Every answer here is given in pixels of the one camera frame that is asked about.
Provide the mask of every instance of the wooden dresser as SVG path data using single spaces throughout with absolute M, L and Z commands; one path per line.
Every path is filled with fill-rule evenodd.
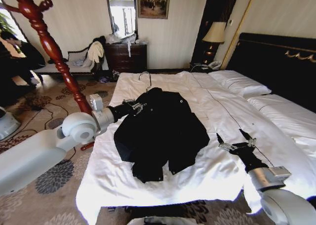
M 147 68 L 147 45 L 132 44 L 131 57 L 127 44 L 106 44 L 105 56 L 110 71 L 140 73 Z

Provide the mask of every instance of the lamp shade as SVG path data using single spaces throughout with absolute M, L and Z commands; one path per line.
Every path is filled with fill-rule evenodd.
M 211 28 L 202 39 L 208 42 L 224 42 L 226 22 L 213 22 Z

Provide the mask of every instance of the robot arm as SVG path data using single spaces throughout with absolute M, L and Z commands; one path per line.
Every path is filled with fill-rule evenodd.
M 78 144 L 87 144 L 108 126 L 127 114 L 138 114 L 142 104 L 124 100 L 103 108 L 99 95 L 90 96 L 92 116 L 83 112 L 65 118 L 61 126 L 43 130 L 0 154 L 0 196 L 17 191 L 59 163 Z
M 248 142 L 224 143 L 217 134 L 219 147 L 238 155 L 245 164 L 245 170 L 261 196 L 261 205 L 268 217 L 277 225 L 313 225 L 316 221 L 315 208 L 304 198 L 280 189 L 284 187 L 291 173 L 283 166 L 268 167 L 258 159 L 253 151 L 256 139 L 240 129 Z

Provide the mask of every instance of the patterned carpet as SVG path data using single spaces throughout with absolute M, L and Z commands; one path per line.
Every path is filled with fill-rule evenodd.
M 43 85 L 38 84 L 36 90 L 6 108 L 22 125 L 9 139 L 0 142 L 0 153 L 36 132 L 60 125 L 68 114 L 79 111 L 61 79 L 43 77 Z M 99 83 L 88 76 L 77 79 L 84 95 L 99 93 L 105 104 L 111 100 L 115 83 Z M 76 148 L 70 161 L 56 165 L 20 191 L 0 197 L 0 225 L 85 224 L 75 199 L 92 149 L 81 151 L 80 146 Z M 69 151 L 66 159 L 73 154 L 73 150 Z M 247 215 L 249 211 L 241 192 L 234 202 L 215 200 L 150 208 L 102 208 L 97 224 L 126 225 L 132 218 L 152 215 L 195 218 L 206 225 L 274 224 L 263 212 Z

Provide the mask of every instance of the painting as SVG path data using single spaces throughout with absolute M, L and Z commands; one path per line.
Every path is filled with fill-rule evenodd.
M 167 19 L 169 0 L 138 0 L 138 17 Z

